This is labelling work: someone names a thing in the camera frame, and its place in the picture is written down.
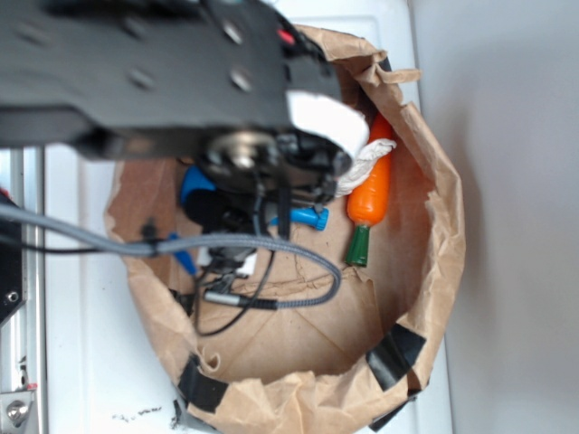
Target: orange carrot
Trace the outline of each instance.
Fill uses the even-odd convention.
[[[371,143],[378,138],[393,138],[392,127],[378,113],[370,130]],[[388,209],[391,154],[380,158],[368,178],[349,195],[347,215],[356,225],[346,263],[365,267],[368,262],[370,228],[382,221]]]

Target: brown paper bag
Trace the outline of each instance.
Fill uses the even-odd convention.
[[[176,262],[125,259],[147,335],[192,402],[188,411],[226,434],[351,433],[398,408],[428,383],[464,264],[460,178],[396,84],[417,80],[417,71],[383,71],[386,53],[355,36],[300,30],[334,62],[344,101],[368,117],[377,108],[397,135],[389,211],[372,228],[368,267],[343,262],[353,225],[344,200],[336,200],[326,231],[296,226],[291,239],[342,264],[338,295],[319,307],[251,310],[227,332],[199,338],[168,290],[192,291]],[[105,216],[110,236],[137,240],[150,217],[162,237],[198,233],[177,206],[185,169],[175,160],[119,164]],[[237,291],[255,289],[267,256]],[[329,282],[312,264],[281,253],[263,296],[314,297]],[[204,304],[202,325],[214,328],[235,313]]]

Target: bolt head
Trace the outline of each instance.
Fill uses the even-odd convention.
[[[253,89],[252,78],[248,71],[242,68],[233,68],[231,71],[233,84],[244,92],[251,92]]]
[[[242,31],[239,29],[239,27],[237,27],[237,25],[235,25],[235,23],[229,20],[225,20],[223,22],[223,31],[233,42],[237,43],[238,45],[243,43]]]
[[[20,299],[20,296],[16,291],[13,291],[9,294],[6,294],[6,298],[10,303],[16,303]]]
[[[13,401],[6,408],[6,416],[14,423],[22,422],[28,416],[29,407],[22,401]]]

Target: black tape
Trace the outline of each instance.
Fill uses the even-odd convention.
[[[195,296],[193,294],[181,294],[174,289],[169,289],[169,292],[175,301],[181,305],[187,316],[191,316],[193,313],[193,302],[195,301]]]
[[[426,340],[401,325],[395,325],[365,359],[383,391],[387,391],[410,371]]]
[[[228,384],[206,377],[199,372],[199,359],[191,356],[181,374],[177,388],[187,402],[199,410],[215,413],[221,403]]]
[[[291,190],[287,187],[280,188],[278,201],[278,234],[283,240],[290,238],[291,226]]]
[[[386,72],[392,72],[392,66],[390,65],[390,59],[388,59],[387,57],[381,61],[380,63],[378,63],[378,65],[380,65],[380,67],[386,71]]]
[[[185,403],[185,408],[183,410],[181,409],[181,404],[178,400],[174,400],[173,405],[175,407],[175,416],[173,420],[171,420],[171,429],[175,430],[177,429],[177,426],[182,426],[202,432],[209,432],[211,434],[222,434],[221,431],[218,431],[208,423],[189,413],[186,408],[187,403]]]

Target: white wall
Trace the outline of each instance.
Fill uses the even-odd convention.
[[[465,187],[455,433],[579,432],[579,2],[413,15],[422,111]]]

